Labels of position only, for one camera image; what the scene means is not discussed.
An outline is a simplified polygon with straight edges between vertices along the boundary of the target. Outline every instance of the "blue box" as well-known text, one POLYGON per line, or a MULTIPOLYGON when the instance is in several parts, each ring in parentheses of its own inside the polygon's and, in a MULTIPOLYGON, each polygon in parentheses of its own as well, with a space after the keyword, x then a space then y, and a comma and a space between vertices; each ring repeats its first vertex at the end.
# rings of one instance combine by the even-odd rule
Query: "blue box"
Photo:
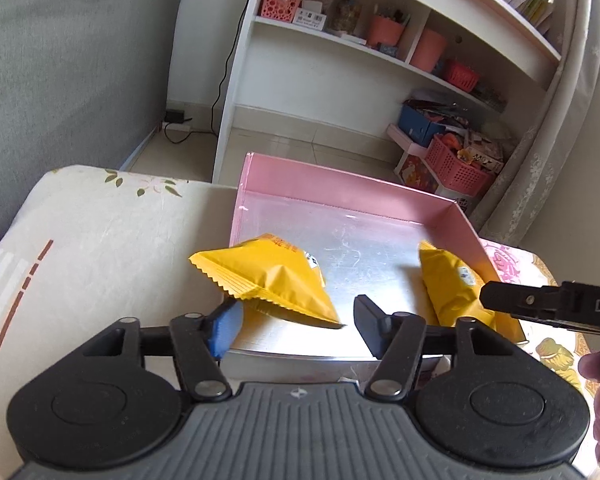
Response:
POLYGON ((442 124, 432 123, 409 105, 402 105, 398 127, 411 137, 413 142, 425 148, 429 147, 435 134, 441 134, 446 129, 442 124))

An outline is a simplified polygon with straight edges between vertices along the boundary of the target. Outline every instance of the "pink plastic basket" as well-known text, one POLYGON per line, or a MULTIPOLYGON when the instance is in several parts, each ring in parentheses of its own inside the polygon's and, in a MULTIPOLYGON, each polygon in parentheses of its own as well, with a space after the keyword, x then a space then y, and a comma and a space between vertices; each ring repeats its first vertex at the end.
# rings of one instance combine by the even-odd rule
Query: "pink plastic basket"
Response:
POLYGON ((300 0, 262 0, 260 15, 263 18, 291 22, 296 15, 300 0))
POLYGON ((441 138, 442 136, 439 135, 433 137, 424 160, 443 186, 458 193, 476 196, 493 183, 494 176, 492 174, 485 173, 459 160, 443 144, 441 138))
POLYGON ((449 59, 445 63, 445 71, 442 77, 448 83, 451 83, 453 86, 456 86, 465 92, 473 90, 478 79, 480 79, 480 76, 469 67, 466 67, 453 59, 449 59))

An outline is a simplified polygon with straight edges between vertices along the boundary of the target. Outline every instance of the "power adapter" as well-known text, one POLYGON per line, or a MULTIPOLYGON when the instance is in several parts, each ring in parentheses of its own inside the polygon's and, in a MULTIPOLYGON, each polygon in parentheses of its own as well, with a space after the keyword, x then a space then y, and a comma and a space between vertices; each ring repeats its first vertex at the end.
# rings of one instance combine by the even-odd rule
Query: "power adapter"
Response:
POLYGON ((164 113, 164 122, 171 124, 184 123, 184 110, 167 110, 164 113))

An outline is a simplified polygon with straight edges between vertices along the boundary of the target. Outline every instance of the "table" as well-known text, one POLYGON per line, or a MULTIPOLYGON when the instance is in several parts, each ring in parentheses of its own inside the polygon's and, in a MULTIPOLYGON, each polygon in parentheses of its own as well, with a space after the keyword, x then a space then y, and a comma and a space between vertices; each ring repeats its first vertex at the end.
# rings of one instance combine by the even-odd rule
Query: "table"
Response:
MULTIPOLYGON (((1 476, 20 465, 4 413, 23 384, 120 317, 162 325, 218 304, 215 284, 187 258, 228 244, 235 195, 234 188, 204 182, 83 166, 40 180, 0 242, 1 476)), ((483 243, 504 281, 553 283, 535 255, 483 243)), ((532 323, 524 329, 525 350, 579 387, 592 406, 595 385, 576 372, 589 351, 584 338, 532 323)), ((259 362, 252 378, 267 371, 269 364, 259 362)), ((240 363, 234 360, 234 369, 240 363)), ((362 372, 374 368, 358 365, 362 372)), ((147 367, 173 375, 170 358, 147 359, 147 367)), ((337 373, 346 375, 350 364, 341 368, 337 373)), ((320 380, 308 377, 311 369, 304 362, 295 380, 320 380)), ((575 462, 585 473, 595 466, 594 447, 589 431, 575 462)))

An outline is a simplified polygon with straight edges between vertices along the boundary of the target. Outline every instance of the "curtain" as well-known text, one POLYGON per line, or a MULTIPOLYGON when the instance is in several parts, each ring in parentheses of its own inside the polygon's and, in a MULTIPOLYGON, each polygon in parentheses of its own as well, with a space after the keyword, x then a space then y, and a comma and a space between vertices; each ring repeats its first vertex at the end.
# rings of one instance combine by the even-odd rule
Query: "curtain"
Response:
POLYGON ((516 246, 580 132, 600 70, 600 0, 556 0, 562 56, 539 114, 470 216, 480 236, 516 246))

